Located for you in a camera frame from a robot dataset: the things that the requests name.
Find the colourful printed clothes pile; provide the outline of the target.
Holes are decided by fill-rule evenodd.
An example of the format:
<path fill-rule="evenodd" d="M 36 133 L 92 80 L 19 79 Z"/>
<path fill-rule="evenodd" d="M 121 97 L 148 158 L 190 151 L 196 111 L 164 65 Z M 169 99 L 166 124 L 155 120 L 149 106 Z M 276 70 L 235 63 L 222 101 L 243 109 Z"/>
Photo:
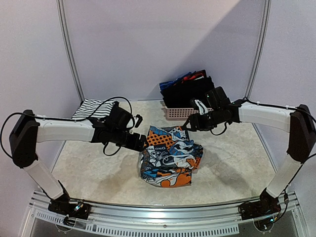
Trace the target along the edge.
<path fill-rule="evenodd" d="M 161 188 L 176 188 L 192 183 L 192 173 L 199 169 L 203 146 L 190 139 L 180 126 L 150 126 L 148 147 L 140 158 L 140 178 Z"/>

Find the black white striped tank top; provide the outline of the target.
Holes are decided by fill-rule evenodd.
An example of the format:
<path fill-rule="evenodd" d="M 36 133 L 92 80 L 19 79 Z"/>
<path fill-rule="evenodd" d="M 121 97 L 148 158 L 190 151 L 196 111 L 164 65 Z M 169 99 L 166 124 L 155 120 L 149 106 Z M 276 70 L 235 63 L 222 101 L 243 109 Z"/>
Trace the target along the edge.
<path fill-rule="evenodd" d="M 72 119 L 102 119 L 110 115 L 114 104 L 114 99 L 107 101 L 85 99 L 73 114 Z"/>

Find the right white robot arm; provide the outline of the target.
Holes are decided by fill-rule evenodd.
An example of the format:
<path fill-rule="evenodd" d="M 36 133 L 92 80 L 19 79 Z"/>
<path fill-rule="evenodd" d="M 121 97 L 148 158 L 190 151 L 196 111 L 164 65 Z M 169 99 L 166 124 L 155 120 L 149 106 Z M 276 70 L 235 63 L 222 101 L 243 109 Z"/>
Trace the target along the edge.
<path fill-rule="evenodd" d="M 252 102 L 247 98 L 230 101 L 222 87 L 205 93 L 211 111 L 198 99 L 192 99 L 192 106 L 198 110 L 190 115 L 183 128 L 188 131 L 212 131 L 219 124 L 259 124 L 281 130 L 288 134 L 288 148 L 283 165 L 264 192 L 277 198 L 291 183 L 302 165 L 314 157 L 316 144 L 315 118 L 308 106 L 280 106 Z"/>

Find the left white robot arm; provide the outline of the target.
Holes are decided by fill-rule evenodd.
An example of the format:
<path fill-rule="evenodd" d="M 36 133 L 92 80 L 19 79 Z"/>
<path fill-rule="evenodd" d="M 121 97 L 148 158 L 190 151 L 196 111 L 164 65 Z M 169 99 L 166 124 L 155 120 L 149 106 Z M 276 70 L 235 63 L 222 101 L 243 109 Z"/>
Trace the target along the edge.
<path fill-rule="evenodd" d="M 19 116 L 9 136 L 9 157 L 28 173 L 62 214 L 70 214 L 73 203 L 62 184 L 39 159 L 38 143 L 84 141 L 104 146 L 113 143 L 118 148 L 137 152 L 148 145 L 145 135 L 132 132 L 140 125 L 142 117 L 121 108 L 114 98 L 106 101 L 86 99 L 71 118 L 39 116 L 32 110 L 25 110 Z"/>

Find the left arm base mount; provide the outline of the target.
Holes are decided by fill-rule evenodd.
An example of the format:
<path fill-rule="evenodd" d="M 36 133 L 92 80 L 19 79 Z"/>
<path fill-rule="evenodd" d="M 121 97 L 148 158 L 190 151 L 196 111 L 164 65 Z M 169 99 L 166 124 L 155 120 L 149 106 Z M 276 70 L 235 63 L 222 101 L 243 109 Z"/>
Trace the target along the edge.
<path fill-rule="evenodd" d="M 73 201 L 63 194 L 57 199 L 52 199 L 48 210 L 57 214 L 64 215 L 63 224 L 74 227 L 76 219 L 87 220 L 91 211 L 91 205 L 84 201 Z"/>

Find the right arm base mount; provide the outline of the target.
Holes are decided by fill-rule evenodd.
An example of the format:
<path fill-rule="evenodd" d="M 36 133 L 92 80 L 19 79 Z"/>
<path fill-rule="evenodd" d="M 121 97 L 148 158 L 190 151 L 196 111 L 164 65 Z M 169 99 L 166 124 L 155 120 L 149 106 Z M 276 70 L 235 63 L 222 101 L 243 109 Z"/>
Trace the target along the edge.
<path fill-rule="evenodd" d="M 286 190 L 282 191 L 285 209 L 282 210 L 278 197 L 272 197 L 264 189 L 259 200 L 255 202 L 243 202 L 238 206 L 238 212 L 242 220 L 253 220 L 255 228 L 260 232 L 270 231 L 286 213 L 289 198 Z"/>

